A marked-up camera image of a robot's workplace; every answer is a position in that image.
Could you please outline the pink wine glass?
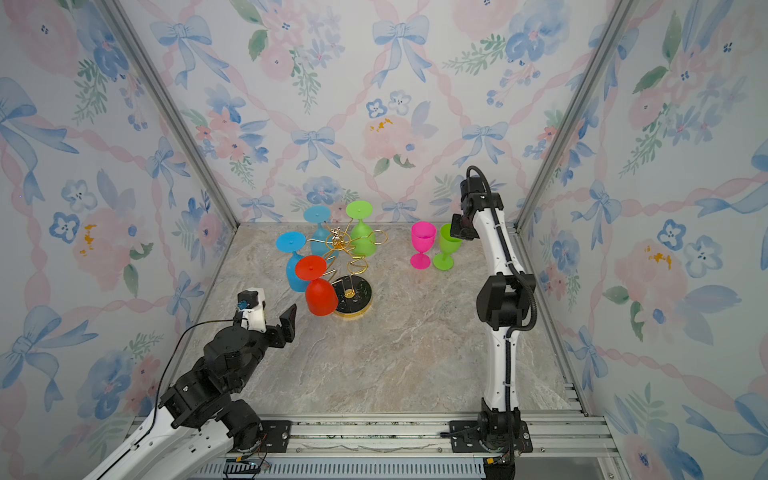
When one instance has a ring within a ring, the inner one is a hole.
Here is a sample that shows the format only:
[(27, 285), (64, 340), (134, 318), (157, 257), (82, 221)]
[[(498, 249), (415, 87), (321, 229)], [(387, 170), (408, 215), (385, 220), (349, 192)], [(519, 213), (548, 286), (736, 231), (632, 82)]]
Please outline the pink wine glass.
[(411, 228), (411, 243), (416, 253), (411, 257), (411, 266), (417, 270), (425, 270), (431, 265), (428, 252), (433, 247), (437, 228), (430, 222), (420, 221)]

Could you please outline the red wine glass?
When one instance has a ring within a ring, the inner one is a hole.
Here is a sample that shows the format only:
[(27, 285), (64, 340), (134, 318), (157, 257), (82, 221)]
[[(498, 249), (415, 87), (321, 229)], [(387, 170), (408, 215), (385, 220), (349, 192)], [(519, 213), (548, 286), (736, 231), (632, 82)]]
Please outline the red wine glass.
[(304, 257), (295, 267), (297, 277), (308, 283), (305, 290), (308, 309), (318, 317), (330, 315), (338, 307), (334, 287), (324, 278), (326, 270), (326, 260), (316, 255)]

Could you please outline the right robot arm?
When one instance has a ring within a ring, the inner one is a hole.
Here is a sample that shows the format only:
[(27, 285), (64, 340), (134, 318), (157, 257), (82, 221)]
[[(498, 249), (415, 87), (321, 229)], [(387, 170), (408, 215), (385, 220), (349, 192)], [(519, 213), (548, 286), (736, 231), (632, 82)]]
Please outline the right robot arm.
[(452, 217), (450, 237), (479, 240), (483, 247), (488, 276), (475, 308), (486, 332), (488, 362), (477, 426), (454, 436), (464, 437), (466, 444), (475, 437), (479, 447), (497, 461), (510, 462), (533, 450), (519, 407), (516, 356), (520, 334), (532, 330), (538, 320), (536, 278), (524, 271), (517, 258), (504, 221), (503, 201), (479, 168), (467, 168), (460, 192), (461, 212)]

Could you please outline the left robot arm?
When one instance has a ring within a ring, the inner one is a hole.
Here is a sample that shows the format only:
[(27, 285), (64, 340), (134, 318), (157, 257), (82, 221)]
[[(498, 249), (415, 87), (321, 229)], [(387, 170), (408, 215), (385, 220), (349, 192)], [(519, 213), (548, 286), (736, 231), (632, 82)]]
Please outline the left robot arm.
[(168, 387), (149, 416), (89, 478), (189, 479), (230, 452), (258, 471), (268, 454), (285, 452), (290, 421), (263, 421), (238, 395), (268, 349), (294, 340), (296, 314), (291, 305), (278, 324), (268, 325), (261, 307), (239, 308), (193, 367)]

